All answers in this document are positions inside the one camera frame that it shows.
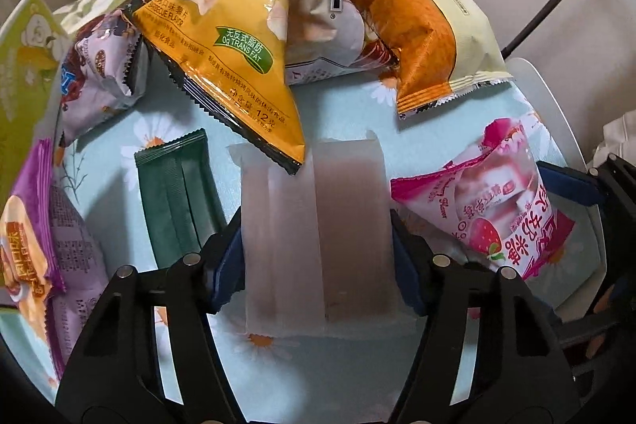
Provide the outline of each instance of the strawberry illustration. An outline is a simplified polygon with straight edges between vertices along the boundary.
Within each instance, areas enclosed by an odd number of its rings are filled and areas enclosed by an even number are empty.
[[[477,252],[489,256],[491,261],[504,258],[501,252],[501,239],[497,229],[484,218],[477,218],[471,226],[471,238],[468,246]]]

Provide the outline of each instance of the gray snack bag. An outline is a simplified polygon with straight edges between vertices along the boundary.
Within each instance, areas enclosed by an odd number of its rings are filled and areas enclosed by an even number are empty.
[[[63,147],[144,95],[150,58],[130,14],[148,1],[126,0],[77,32],[61,67]]]
[[[53,366],[61,378],[75,342],[108,284],[108,276],[99,244],[64,189],[51,187],[48,215],[55,258],[66,287],[64,293],[47,301],[45,316]]]

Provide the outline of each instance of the light blue tablecloth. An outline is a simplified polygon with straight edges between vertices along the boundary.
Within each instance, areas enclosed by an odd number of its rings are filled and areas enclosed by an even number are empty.
[[[294,88],[307,144],[320,139],[378,136],[389,178],[439,169],[497,117],[519,117],[536,160],[565,165],[564,158],[532,107],[514,84],[485,87],[405,121],[396,116],[395,92],[371,75],[355,74]],[[155,268],[145,228],[136,151],[205,128],[212,174],[226,218],[240,203],[240,170],[227,146],[242,139],[205,114],[172,84],[154,61],[147,94],[134,110],[81,138],[56,173],[104,251],[109,274],[122,264]],[[551,197],[576,221],[565,249],[529,280],[533,292],[558,305],[600,262],[585,209]],[[453,239],[409,216],[411,232],[424,235],[435,252],[461,257]],[[212,333],[230,385],[247,420],[289,423],[385,421],[403,387],[425,319],[394,339],[271,339],[244,333],[243,295],[236,294],[217,316]],[[167,328],[156,313],[161,373],[166,395],[180,400]],[[479,320],[467,316],[465,346],[453,402],[468,395],[475,364]],[[0,332],[31,380],[51,401],[56,382],[47,347],[18,315],[0,315]]]

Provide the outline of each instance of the orange snack bag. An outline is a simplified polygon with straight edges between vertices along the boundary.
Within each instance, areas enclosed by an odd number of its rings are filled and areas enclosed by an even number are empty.
[[[511,77],[473,0],[351,0],[399,58],[397,111],[427,110]]]

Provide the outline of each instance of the snack bag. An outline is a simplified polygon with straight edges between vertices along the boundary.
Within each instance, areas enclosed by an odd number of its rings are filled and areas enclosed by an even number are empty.
[[[47,299],[65,290],[48,219],[51,174],[52,141],[43,139],[27,157],[0,218],[4,284],[24,319],[47,343]]]
[[[427,110],[511,78],[473,0],[351,0],[399,59],[397,112]]]
[[[200,252],[207,239],[225,227],[205,130],[143,149],[135,153],[135,164],[157,268]]]
[[[78,30],[61,71],[63,147],[144,95],[147,48],[125,12],[147,1],[126,0]]]
[[[396,62],[350,0],[289,0],[285,83],[296,85]]]
[[[288,0],[153,0],[134,13],[179,87],[289,173],[304,138],[284,82]]]
[[[0,28],[0,207],[33,145],[53,138],[70,44],[44,0],[21,0]]]
[[[552,210],[524,129],[511,119],[489,124],[482,141],[443,170],[391,180],[391,195],[495,267],[511,266],[524,279],[574,225]]]
[[[47,331],[58,378],[80,336],[108,277],[102,251],[63,189],[51,187],[49,217],[56,263],[65,293],[47,303]]]

